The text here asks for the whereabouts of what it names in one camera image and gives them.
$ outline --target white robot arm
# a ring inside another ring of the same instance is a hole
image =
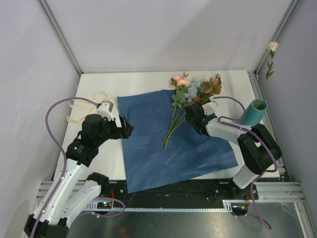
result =
[[[28,237],[31,237],[34,229],[34,238],[65,238],[72,222],[87,204],[99,195],[107,196],[108,177],[92,173],[82,188],[69,199],[76,183],[98,154],[98,147],[108,139],[127,139],[131,135],[133,127],[123,115],[119,115],[122,127],[117,127],[112,108],[112,102],[104,101],[97,108],[98,114],[86,116],[82,131],[67,148],[64,171],[59,171],[43,201],[29,215],[24,229]]]
[[[282,156],[282,152],[264,125],[258,123],[251,127],[221,123],[215,115],[217,106],[213,97],[205,105],[191,101],[185,106],[186,120],[197,133],[219,137],[240,147],[245,164],[232,178],[232,182],[237,190],[244,189],[273,163],[267,150],[262,145],[258,146],[259,141],[254,134],[267,146],[275,160]]]

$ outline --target teal cup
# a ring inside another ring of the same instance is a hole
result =
[[[254,103],[257,99],[254,99],[246,109],[245,117],[240,120],[238,123],[240,125],[251,125],[254,126],[262,120],[264,114],[267,111],[267,104],[266,101],[259,99],[257,102],[257,108],[254,107]]]

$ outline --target blue cloth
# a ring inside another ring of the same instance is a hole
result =
[[[238,166],[228,141],[199,135],[186,121],[160,146],[170,127],[175,90],[118,97],[118,109],[134,130],[123,139],[128,192],[192,179]]]

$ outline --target artificial flower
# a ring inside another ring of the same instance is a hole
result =
[[[204,88],[204,93],[211,93],[212,92],[212,88]]]
[[[278,47],[278,43],[275,41],[275,42],[270,42],[268,45],[267,45],[267,50],[270,52],[275,52],[276,49]]]
[[[188,86],[189,86],[189,83],[188,83],[187,80],[185,80],[185,79],[180,79],[180,80],[177,81],[177,85],[178,85],[178,86],[184,85],[185,87],[188,87]]]
[[[214,78],[214,80],[212,81],[213,86],[214,87],[218,86],[218,83],[219,83],[219,79]]]
[[[177,75],[177,76],[174,76],[173,79],[175,79],[176,81],[178,81],[178,80],[181,80],[182,77]]]
[[[220,94],[221,93],[221,88],[222,88],[221,85],[219,87],[217,87],[216,94]]]
[[[200,103],[200,102],[202,101],[202,98],[199,97],[199,96],[197,96],[196,98],[194,98],[194,100],[195,100],[196,102]]]
[[[210,78],[203,78],[202,79],[202,83],[209,83],[210,82]]]

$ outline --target metal frame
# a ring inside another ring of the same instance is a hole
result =
[[[314,222],[312,223],[313,217],[309,211],[307,203],[297,202],[297,203],[294,203],[294,206],[297,212],[299,222],[302,227],[304,237],[306,238],[317,237],[316,225],[314,224]]]
[[[64,49],[65,54],[67,55],[70,63],[73,65],[74,69],[76,70],[76,72],[80,76],[83,73],[83,71],[81,70],[81,68],[77,62],[77,59],[76,59],[73,51],[71,50],[63,32],[61,31],[61,28],[60,28],[56,18],[54,17],[49,4],[46,2],[46,0],[37,0],[37,2],[39,3],[40,8],[42,9],[45,17],[49,21],[49,24],[51,25],[58,41],[60,42],[62,48]]]
[[[99,211],[106,212],[109,211],[109,208],[100,209],[97,208],[97,201],[90,202],[83,211]],[[113,207],[112,211],[122,211],[122,208]],[[223,208],[206,208],[206,209],[170,209],[170,208],[155,208],[155,209],[146,209],[146,208],[126,208],[126,212],[232,212],[231,203],[223,201]]]
[[[45,197],[52,183],[53,181],[42,181],[36,201],[41,201]],[[78,181],[69,198],[74,196],[84,183],[85,181]],[[255,185],[258,190],[259,202],[306,202],[300,182],[256,182]],[[236,203],[244,202],[244,200],[226,200],[225,202]]]
[[[289,24],[291,18],[293,17],[295,11],[298,9],[299,4],[303,0],[292,0],[291,3],[289,4],[288,8],[286,9],[285,14],[282,17],[282,20],[280,21],[276,31],[274,32],[271,41],[278,41],[281,36],[283,35],[287,25]],[[266,62],[267,57],[269,56],[269,53],[267,50],[263,53],[256,69],[255,73],[259,73],[260,70],[262,69],[264,63]]]

